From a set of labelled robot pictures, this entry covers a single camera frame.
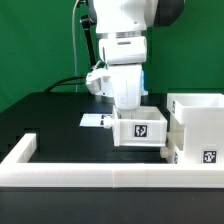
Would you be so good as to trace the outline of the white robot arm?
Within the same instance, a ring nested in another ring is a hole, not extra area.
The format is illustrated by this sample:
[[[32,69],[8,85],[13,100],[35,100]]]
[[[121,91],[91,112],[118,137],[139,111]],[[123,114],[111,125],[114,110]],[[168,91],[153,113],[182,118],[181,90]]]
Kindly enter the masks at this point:
[[[142,33],[173,24],[184,6],[185,0],[89,0],[100,59],[105,63],[87,75],[89,91],[112,96],[120,111],[138,108],[142,64],[147,59],[147,40]]]

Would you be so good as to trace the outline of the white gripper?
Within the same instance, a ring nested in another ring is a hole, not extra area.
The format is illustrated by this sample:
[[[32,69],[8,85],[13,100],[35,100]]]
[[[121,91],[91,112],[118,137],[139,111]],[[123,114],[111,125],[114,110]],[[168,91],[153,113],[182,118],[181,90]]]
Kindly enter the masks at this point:
[[[87,74],[86,86],[92,94],[113,95],[118,110],[134,110],[140,106],[142,65],[112,65]]]

